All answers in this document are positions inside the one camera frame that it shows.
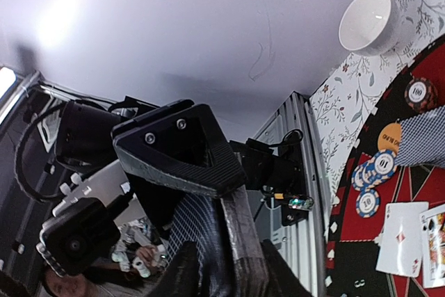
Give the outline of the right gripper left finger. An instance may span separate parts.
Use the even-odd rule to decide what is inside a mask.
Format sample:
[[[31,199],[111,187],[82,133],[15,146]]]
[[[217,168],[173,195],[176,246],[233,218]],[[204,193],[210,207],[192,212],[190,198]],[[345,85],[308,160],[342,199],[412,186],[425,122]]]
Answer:
[[[199,290],[196,242],[183,243],[148,297],[192,297]]]

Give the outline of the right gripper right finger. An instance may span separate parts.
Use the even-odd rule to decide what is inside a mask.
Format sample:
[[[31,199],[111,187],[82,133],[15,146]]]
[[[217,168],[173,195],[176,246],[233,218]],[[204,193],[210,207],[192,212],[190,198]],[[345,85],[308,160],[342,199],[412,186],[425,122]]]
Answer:
[[[271,240],[263,240],[261,242],[261,248],[266,260],[269,275],[266,296],[312,297],[312,295],[301,285],[299,279],[293,274],[292,270]]]

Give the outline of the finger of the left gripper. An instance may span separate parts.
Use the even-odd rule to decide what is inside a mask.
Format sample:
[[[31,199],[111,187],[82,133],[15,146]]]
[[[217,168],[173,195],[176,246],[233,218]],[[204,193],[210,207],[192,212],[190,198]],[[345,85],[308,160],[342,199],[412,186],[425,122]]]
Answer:
[[[124,171],[168,188],[221,198],[247,177],[211,107],[183,99],[116,125]]]

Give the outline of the blue playing card deck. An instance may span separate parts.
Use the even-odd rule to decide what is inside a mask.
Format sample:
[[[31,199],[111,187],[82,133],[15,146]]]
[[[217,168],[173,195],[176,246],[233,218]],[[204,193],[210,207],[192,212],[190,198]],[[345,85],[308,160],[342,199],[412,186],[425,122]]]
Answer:
[[[197,296],[266,295],[266,260],[246,198],[186,194],[173,215],[168,261],[189,241],[197,248]]]

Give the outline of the single blue white chip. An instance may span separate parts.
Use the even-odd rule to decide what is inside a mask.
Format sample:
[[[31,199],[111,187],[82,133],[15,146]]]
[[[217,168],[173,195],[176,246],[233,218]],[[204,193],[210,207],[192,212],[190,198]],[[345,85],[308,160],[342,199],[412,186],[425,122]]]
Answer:
[[[374,216],[380,207],[380,195],[373,189],[368,188],[362,191],[356,199],[356,212],[361,218]]]

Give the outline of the spread blue chips pile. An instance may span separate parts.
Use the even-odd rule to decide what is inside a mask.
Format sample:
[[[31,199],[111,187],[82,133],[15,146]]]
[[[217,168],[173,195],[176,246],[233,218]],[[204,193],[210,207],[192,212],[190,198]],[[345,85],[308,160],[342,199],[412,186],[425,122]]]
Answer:
[[[354,169],[351,186],[356,191],[375,188],[391,179],[396,171],[396,153],[390,149],[379,150],[368,161]]]

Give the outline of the queen of spades card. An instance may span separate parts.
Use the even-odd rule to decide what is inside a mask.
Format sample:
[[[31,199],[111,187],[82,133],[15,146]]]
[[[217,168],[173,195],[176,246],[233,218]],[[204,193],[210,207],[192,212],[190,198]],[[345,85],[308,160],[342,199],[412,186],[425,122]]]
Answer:
[[[425,289],[444,287],[444,204],[420,214]]]

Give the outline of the red black chip stack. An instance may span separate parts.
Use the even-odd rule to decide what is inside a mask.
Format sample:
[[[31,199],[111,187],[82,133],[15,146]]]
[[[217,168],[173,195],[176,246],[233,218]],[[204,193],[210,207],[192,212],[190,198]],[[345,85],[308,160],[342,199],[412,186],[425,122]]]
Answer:
[[[438,105],[438,92],[427,78],[413,78],[404,93],[407,105],[417,113],[425,113]]]

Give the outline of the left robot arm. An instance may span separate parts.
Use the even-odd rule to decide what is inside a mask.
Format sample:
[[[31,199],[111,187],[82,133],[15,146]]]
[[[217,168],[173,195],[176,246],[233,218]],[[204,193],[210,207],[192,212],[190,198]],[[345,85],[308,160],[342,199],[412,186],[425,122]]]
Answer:
[[[154,225],[170,223],[188,193],[220,198],[244,186],[281,203],[304,194],[300,162],[253,139],[228,141],[208,105],[183,99],[133,107],[136,114],[125,117],[88,102],[58,105],[56,160],[81,174],[119,161]]]

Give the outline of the person behind the rig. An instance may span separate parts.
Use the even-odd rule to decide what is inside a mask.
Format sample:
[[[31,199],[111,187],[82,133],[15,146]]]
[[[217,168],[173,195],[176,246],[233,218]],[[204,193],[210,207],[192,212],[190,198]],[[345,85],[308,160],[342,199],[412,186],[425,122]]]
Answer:
[[[91,266],[75,276],[59,276],[50,266],[41,271],[41,283],[50,296],[146,296],[157,285],[160,275],[148,278],[137,270],[124,272],[117,264]]]

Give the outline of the floral table cover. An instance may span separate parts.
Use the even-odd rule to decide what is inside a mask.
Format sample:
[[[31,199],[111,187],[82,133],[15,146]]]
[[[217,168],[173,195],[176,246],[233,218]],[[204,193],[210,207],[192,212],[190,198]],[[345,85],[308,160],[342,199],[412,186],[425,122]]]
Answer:
[[[414,57],[444,34],[444,0],[396,0],[400,37],[380,56],[349,54],[310,97],[321,140],[329,198],[334,198],[353,144],[378,100]]]

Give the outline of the orange big blind button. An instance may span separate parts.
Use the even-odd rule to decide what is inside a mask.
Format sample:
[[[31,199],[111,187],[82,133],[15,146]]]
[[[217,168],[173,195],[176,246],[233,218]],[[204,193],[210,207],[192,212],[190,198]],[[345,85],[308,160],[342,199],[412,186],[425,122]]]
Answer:
[[[378,136],[378,150],[391,150],[398,154],[401,142],[401,124],[392,122],[387,124]]]

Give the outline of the white ceramic bowl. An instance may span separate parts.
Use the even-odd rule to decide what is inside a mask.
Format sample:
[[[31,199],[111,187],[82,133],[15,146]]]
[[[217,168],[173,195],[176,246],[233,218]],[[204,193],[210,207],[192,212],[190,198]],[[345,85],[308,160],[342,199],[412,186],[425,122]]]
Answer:
[[[385,54],[401,36],[401,17],[395,0],[353,0],[341,18],[339,42],[359,56]]]

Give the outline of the aluminium front rail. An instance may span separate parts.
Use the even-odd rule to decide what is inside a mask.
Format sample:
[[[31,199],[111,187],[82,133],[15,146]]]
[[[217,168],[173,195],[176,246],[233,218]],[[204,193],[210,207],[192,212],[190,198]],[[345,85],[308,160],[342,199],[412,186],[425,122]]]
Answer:
[[[261,238],[269,238],[301,285],[313,296],[324,296],[325,227],[330,215],[330,190],[324,171],[320,138],[308,97],[293,92],[254,139],[274,145],[273,153],[292,164],[281,172],[281,188],[289,195],[314,201],[309,211],[290,209],[260,193],[249,193]]]

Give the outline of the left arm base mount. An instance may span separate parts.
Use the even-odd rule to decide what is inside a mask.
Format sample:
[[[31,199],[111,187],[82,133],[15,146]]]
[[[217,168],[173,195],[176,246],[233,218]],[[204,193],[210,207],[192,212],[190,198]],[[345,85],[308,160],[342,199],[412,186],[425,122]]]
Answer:
[[[284,227],[308,218],[314,206],[307,186],[302,140],[303,132],[292,129],[280,143],[270,146],[277,148],[279,154],[272,156],[272,166],[260,188],[270,208],[281,209],[281,225]]]

